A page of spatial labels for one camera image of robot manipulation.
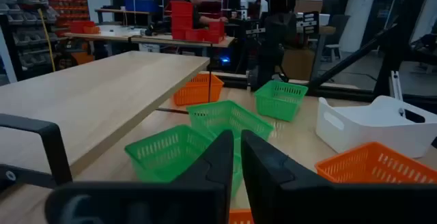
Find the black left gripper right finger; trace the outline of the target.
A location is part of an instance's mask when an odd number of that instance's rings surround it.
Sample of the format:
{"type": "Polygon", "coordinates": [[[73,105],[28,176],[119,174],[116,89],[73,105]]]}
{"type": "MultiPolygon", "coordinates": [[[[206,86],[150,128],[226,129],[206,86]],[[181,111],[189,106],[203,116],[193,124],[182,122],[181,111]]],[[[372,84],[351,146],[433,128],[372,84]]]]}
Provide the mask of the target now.
{"type": "Polygon", "coordinates": [[[435,184],[341,184],[250,130],[242,172],[255,224],[437,224],[435,184]]]}

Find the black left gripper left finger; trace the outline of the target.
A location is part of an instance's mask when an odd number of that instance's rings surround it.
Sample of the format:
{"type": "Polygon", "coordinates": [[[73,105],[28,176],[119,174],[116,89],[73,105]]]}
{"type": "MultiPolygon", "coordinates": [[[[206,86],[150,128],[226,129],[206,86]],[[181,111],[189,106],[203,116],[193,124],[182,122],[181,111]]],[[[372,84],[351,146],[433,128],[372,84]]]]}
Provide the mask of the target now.
{"type": "Polygon", "coordinates": [[[44,205],[48,224],[228,224],[234,136],[223,131],[170,183],[72,182],[44,205]]]}

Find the green plastic mesh basket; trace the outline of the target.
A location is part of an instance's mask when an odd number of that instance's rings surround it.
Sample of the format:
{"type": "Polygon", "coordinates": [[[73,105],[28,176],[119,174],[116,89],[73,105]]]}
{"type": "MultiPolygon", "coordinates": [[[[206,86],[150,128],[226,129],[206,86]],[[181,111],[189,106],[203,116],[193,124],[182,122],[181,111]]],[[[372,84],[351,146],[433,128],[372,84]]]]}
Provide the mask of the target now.
{"type": "Polygon", "coordinates": [[[135,173],[144,185],[135,186],[133,199],[166,199],[229,207],[234,184],[242,181],[241,158],[234,152],[233,132],[214,140],[187,125],[179,125],[125,147],[135,173]]]}
{"type": "Polygon", "coordinates": [[[192,127],[211,139],[215,139],[224,130],[230,130],[234,140],[240,142],[241,132],[250,130],[267,140],[274,130],[261,117],[231,100],[193,105],[186,110],[192,127]]]}
{"type": "Polygon", "coordinates": [[[308,87],[280,81],[269,81],[255,92],[260,115],[290,122],[294,119],[308,87]]]}

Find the orange plastic mesh basket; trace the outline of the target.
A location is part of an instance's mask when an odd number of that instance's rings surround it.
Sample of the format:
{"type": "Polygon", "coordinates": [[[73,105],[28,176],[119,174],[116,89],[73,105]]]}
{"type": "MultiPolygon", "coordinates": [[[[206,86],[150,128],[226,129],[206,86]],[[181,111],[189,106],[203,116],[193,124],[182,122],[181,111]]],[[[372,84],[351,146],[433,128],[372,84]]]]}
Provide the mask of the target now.
{"type": "Polygon", "coordinates": [[[250,209],[230,209],[229,224],[255,224],[250,209]]]}
{"type": "Polygon", "coordinates": [[[338,183],[437,184],[437,171],[378,142],[364,143],[315,164],[338,183]]]}
{"type": "Polygon", "coordinates": [[[224,82],[213,74],[198,74],[173,95],[178,106],[216,102],[224,82]]]}

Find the white plastic handled bin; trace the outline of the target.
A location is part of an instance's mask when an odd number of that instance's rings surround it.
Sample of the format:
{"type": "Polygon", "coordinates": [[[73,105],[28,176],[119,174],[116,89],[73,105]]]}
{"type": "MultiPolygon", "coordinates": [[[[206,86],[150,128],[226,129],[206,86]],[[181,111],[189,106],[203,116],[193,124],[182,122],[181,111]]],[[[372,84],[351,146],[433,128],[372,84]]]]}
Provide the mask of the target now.
{"type": "Polygon", "coordinates": [[[355,107],[332,107],[320,97],[316,134],[337,153],[376,141],[420,158],[437,137],[437,115],[389,96],[355,107]]]}

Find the wooden shelf black metal legs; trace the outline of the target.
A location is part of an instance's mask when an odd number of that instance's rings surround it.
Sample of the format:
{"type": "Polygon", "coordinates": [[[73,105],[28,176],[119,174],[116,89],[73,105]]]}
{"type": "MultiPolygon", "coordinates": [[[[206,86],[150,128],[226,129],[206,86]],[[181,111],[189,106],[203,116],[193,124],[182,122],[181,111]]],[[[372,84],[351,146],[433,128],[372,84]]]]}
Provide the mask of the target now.
{"type": "Polygon", "coordinates": [[[0,186],[70,182],[209,64],[130,51],[0,87],[0,186]]]}

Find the red storage bin stack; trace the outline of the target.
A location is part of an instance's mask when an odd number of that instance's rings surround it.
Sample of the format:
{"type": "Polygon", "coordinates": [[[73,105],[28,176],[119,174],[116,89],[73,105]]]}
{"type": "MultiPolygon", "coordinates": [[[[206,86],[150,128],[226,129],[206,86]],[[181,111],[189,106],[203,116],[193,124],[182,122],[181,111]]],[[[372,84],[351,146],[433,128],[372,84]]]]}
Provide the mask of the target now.
{"type": "Polygon", "coordinates": [[[174,40],[185,40],[186,32],[193,29],[191,2],[171,1],[171,35],[174,40]]]}

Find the white stool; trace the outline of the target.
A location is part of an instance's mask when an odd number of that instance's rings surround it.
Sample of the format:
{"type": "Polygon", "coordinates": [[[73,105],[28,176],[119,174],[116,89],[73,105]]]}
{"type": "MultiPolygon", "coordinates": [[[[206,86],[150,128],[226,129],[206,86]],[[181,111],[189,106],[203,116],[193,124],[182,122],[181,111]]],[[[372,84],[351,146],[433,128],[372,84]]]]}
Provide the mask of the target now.
{"type": "Polygon", "coordinates": [[[329,62],[342,59],[342,54],[338,44],[326,44],[324,48],[327,48],[330,52],[329,62]]]}

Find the orange crate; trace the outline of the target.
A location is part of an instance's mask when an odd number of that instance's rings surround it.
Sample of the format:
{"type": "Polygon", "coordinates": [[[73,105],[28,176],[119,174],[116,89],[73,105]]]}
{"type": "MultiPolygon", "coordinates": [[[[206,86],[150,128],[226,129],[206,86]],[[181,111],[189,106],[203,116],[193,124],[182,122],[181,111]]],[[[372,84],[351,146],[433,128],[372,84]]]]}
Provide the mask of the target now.
{"type": "Polygon", "coordinates": [[[86,64],[94,60],[94,56],[87,52],[75,52],[71,53],[71,56],[76,59],[78,65],[86,64]]]}

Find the long wooden workbench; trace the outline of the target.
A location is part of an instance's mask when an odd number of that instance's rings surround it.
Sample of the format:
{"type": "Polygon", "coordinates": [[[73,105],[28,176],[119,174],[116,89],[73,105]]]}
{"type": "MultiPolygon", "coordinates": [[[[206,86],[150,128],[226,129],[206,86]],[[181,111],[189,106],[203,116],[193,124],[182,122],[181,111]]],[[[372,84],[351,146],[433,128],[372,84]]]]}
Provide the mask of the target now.
{"type": "Polygon", "coordinates": [[[201,48],[202,55],[208,55],[208,48],[228,48],[235,40],[235,37],[226,36],[223,41],[218,44],[211,42],[191,42],[186,40],[174,40],[170,35],[159,36],[134,36],[132,34],[122,33],[116,34],[109,31],[103,31],[99,34],[85,34],[85,33],[65,33],[66,37],[83,38],[90,41],[91,51],[94,52],[94,41],[105,40],[110,42],[129,42],[133,44],[159,44],[169,46],[183,46],[201,48]]]}

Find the black panel white labels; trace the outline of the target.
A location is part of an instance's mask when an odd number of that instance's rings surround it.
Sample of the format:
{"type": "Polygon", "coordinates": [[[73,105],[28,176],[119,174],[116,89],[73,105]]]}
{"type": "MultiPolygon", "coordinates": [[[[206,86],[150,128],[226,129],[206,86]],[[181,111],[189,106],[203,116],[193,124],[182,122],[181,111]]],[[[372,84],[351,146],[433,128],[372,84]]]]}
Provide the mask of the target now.
{"type": "Polygon", "coordinates": [[[317,11],[298,12],[296,15],[296,30],[298,33],[315,34],[320,30],[320,15],[317,11]]]}

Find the narrow wooden table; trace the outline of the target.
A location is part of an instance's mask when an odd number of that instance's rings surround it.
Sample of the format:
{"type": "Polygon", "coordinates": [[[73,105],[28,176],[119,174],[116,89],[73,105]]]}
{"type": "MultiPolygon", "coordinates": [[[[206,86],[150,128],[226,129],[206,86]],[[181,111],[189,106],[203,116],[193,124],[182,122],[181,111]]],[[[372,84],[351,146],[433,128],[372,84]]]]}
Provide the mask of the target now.
{"type": "Polygon", "coordinates": [[[98,22],[100,24],[103,23],[103,13],[122,13],[122,14],[134,14],[136,15],[146,15],[147,16],[147,24],[150,24],[152,22],[152,16],[154,15],[153,12],[138,12],[138,11],[126,11],[126,10],[116,10],[116,9],[95,9],[94,10],[98,15],[98,22]]]}

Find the blue storage bin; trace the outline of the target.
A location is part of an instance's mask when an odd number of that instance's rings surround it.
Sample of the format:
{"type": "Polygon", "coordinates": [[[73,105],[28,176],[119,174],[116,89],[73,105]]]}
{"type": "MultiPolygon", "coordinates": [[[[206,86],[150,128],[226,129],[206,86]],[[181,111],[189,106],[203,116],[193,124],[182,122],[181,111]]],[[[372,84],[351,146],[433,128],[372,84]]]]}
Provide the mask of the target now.
{"type": "Polygon", "coordinates": [[[125,0],[126,11],[157,13],[160,8],[153,0],[125,0]]]}

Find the grey bin shelving rack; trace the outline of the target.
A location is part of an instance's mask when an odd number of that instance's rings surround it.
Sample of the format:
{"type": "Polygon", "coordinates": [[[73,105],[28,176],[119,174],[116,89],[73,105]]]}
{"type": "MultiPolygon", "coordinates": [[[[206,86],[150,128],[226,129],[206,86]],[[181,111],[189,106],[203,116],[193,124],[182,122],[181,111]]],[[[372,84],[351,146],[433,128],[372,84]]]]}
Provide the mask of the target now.
{"type": "Polygon", "coordinates": [[[56,70],[56,16],[48,0],[0,0],[0,77],[6,83],[56,70]]]}

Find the black aluminium rig frame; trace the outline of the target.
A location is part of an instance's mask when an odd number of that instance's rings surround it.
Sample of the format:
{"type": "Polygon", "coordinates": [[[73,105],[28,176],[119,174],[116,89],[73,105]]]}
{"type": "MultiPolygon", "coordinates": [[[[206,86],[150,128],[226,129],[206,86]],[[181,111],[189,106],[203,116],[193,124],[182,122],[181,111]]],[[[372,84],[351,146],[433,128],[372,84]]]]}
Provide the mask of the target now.
{"type": "Polygon", "coordinates": [[[348,55],[324,74],[312,74],[310,81],[305,84],[308,87],[307,94],[359,102],[371,102],[378,96],[388,95],[391,74],[399,69],[403,61],[408,60],[409,57],[419,55],[410,48],[410,36],[413,33],[413,27],[416,25],[424,1],[405,0],[399,11],[397,22],[391,28],[377,33],[367,44],[348,55]],[[372,91],[323,86],[329,79],[362,59],[376,45],[383,45],[386,53],[372,91]]]}

